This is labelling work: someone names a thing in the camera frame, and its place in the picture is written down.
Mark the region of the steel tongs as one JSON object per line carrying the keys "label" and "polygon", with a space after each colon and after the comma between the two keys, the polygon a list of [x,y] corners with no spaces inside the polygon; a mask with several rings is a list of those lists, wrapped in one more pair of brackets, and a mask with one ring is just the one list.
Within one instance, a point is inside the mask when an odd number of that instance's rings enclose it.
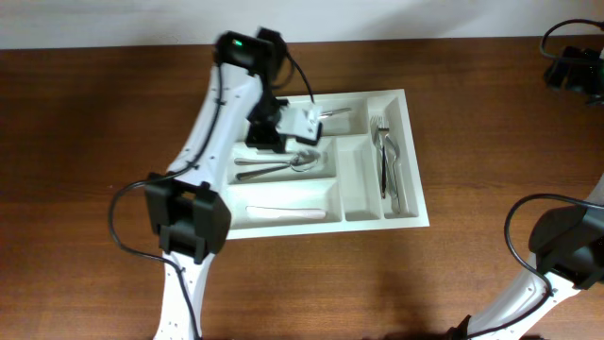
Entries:
{"label": "steel tongs", "polygon": [[328,117],[332,117],[332,116],[337,115],[337,114],[347,113],[347,112],[350,112],[350,111],[352,111],[351,108],[340,108],[340,109],[335,109],[335,110],[326,110],[326,111],[323,111],[319,115],[319,118],[320,119],[326,119]]}

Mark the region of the white plastic knife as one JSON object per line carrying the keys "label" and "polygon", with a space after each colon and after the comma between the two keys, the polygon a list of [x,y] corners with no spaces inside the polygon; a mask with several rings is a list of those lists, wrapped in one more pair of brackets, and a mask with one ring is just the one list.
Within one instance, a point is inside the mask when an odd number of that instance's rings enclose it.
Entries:
{"label": "white plastic knife", "polygon": [[245,209],[250,215],[269,219],[303,218],[322,220],[327,217],[327,212],[322,209],[284,209],[258,206],[247,206]]}

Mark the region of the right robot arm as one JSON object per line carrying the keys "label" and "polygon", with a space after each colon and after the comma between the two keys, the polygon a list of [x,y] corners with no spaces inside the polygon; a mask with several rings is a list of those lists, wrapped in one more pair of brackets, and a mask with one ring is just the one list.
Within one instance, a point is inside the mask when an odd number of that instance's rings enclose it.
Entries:
{"label": "right robot arm", "polygon": [[[512,218],[536,200],[562,205],[537,220],[523,259],[512,244]],[[490,306],[449,329],[447,339],[528,339],[528,331],[554,307],[603,282],[603,181],[585,199],[557,194],[520,198],[506,216],[504,239],[522,266],[520,273]]]}

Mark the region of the steel fork dark handle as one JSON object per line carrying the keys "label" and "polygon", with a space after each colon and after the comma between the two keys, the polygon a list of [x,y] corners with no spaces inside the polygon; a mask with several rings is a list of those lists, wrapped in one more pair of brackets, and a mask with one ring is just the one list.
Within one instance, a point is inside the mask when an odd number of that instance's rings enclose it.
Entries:
{"label": "steel fork dark handle", "polygon": [[386,126],[383,122],[382,118],[382,126],[380,128],[380,135],[382,141],[382,154],[381,154],[381,191],[382,198],[386,198],[386,194],[388,193],[388,175],[387,175],[387,154],[385,150],[384,137],[386,134]]}

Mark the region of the small steel teaspoon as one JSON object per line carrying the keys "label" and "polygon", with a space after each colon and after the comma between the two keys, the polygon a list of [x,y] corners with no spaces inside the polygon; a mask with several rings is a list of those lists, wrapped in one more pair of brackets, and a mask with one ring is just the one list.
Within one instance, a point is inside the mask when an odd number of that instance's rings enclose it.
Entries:
{"label": "small steel teaspoon", "polygon": [[312,149],[300,150],[296,153],[292,160],[293,166],[303,166],[316,164],[325,156],[324,152]]}

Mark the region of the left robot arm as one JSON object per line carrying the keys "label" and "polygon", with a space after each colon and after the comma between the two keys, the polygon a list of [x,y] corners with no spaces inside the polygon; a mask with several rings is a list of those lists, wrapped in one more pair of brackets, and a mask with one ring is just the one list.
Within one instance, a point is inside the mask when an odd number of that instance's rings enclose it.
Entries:
{"label": "left robot arm", "polygon": [[278,124],[288,103],[275,97],[278,72],[289,56],[280,33],[261,28],[254,37],[228,31],[213,54],[210,86],[185,145],[165,174],[144,184],[164,288],[155,336],[199,339],[210,266],[223,248],[231,212],[220,195],[227,161],[243,128],[245,141],[276,153],[285,150]]}

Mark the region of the large steel spoon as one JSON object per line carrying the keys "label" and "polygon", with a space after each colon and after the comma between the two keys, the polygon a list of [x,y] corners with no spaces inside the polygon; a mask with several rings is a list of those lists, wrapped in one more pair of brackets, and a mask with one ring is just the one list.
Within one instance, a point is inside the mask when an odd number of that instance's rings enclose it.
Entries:
{"label": "large steel spoon", "polygon": [[234,163],[236,165],[260,165],[260,164],[288,165],[290,168],[292,168],[296,172],[307,171],[307,170],[311,169],[315,165],[315,164],[311,164],[311,165],[303,165],[303,166],[293,166],[292,165],[293,158],[294,157],[291,157],[288,160],[255,160],[255,159],[236,158],[234,160]]}
{"label": "large steel spoon", "polygon": [[239,181],[243,181],[243,180],[256,178],[259,176],[267,175],[270,173],[274,173],[274,172],[277,172],[280,170],[286,170],[286,169],[293,170],[288,165],[273,164],[273,167],[267,167],[267,168],[263,168],[263,169],[237,173],[235,175],[235,179],[237,179]]}

